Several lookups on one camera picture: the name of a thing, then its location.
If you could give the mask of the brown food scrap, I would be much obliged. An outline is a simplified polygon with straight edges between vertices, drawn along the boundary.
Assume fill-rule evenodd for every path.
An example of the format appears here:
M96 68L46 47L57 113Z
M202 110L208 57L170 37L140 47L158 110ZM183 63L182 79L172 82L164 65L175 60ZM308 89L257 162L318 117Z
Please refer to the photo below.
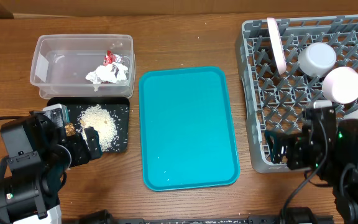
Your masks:
M73 123L67 123L65 125L66 136L73 136L76 134L75 126Z

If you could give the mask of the pile of rice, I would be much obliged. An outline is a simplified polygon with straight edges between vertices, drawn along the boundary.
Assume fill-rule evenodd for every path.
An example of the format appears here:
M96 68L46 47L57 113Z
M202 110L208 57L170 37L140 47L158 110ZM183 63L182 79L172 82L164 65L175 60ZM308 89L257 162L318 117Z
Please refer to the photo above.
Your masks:
M67 105L70 122L86 139L84 129L93 127L99 135L101 150L120 153L127 149L129 105Z

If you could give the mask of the small pink plate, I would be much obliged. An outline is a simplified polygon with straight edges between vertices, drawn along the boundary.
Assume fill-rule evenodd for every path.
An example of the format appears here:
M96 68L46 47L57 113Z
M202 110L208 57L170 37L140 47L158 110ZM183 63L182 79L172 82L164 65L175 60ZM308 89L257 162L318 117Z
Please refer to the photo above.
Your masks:
M322 91L327 100L351 103L358 99L358 73L350 67L335 68L325 76Z

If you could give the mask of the white napkin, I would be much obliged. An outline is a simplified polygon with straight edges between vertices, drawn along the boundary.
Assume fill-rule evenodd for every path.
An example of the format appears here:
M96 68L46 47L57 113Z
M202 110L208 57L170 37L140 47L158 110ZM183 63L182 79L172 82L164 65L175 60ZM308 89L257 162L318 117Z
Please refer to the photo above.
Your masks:
M127 73L129 69L127 66L113 62L107 65L100 65L95 71L89 72L85 79L91 81L93 84L102 83L117 83L127 80Z

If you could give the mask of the large white plate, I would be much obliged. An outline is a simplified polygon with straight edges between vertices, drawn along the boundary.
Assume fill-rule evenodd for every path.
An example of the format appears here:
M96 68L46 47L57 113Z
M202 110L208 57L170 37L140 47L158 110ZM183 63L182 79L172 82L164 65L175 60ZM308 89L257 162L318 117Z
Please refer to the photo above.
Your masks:
M287 64L285 60L285 54L283 51L283 45L281 41L281 35L279 33L278 24L272 17L267 18L268 33L270 36L270 43L273 50L273 56L276 63L278 74L281 75L286 72Z

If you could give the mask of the grey bowl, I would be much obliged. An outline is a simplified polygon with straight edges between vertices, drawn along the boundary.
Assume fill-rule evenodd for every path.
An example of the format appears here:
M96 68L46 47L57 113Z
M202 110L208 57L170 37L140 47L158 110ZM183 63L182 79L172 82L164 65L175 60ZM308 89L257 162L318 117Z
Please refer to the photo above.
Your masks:
M325 77L336 63L334 49L325 43L313 43L298 56L301 71L309 77Z

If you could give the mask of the red foil snack wrapper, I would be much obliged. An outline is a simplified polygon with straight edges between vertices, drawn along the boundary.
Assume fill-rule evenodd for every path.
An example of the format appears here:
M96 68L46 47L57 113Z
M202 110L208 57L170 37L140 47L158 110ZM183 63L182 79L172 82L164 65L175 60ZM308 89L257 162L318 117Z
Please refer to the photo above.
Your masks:
M103 83L116 83L118 81L119 65L124 63L122 56L112 53L110 50L106 52L104 57Z

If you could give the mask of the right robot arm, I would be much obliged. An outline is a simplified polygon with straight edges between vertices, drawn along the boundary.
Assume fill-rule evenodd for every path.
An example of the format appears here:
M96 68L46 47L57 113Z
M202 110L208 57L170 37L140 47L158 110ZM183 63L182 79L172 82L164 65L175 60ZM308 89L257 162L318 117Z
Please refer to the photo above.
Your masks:
M318 176L322 187L332 187L336 210L345 223L358 223L358 119L337 121L334 107L307 108L309 121L301 132L266 131L271 161L286 159L290 170L304 169L304 181L280 211L281 223L319 223L308 207L290 207L298 192Z

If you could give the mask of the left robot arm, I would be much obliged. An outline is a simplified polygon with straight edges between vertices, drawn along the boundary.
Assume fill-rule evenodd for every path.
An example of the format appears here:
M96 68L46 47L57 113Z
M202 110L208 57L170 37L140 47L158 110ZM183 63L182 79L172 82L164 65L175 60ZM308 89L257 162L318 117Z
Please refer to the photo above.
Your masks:
M0 166L0 223L56 220L67 169L103 154L97 130L69 135L44 112L5 123L0 133L7 151Z

